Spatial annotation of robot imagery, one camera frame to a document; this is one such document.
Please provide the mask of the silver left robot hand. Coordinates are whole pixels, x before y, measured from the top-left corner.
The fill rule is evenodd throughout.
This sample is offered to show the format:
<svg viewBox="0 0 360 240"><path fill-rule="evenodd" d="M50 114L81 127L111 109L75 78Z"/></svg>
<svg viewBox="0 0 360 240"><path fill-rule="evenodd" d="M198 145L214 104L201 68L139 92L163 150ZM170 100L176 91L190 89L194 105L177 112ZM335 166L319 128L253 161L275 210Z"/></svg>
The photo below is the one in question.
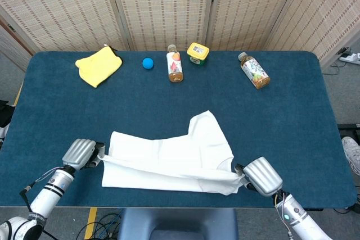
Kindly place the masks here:
<svg viewBox="0 0 360 240"><path fill-rule="evenodd" d="M94 168L105 155L105 144L90 139L76 139L62 158L64 166L75 170Z"/></svg>

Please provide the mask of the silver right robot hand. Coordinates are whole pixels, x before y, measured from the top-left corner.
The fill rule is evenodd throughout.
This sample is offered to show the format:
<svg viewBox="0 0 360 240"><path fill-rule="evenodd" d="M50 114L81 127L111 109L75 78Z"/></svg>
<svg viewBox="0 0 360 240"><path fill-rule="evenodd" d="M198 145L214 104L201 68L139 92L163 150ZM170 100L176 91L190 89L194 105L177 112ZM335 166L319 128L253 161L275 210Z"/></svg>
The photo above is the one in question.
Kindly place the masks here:
<svg viewBox="0 0 360 240"><path fill-rule="evenodd" d="M265 157L259 157L246 166L235 165L240 183L264 197L270 197L282 189L283 180Z"/></svg>

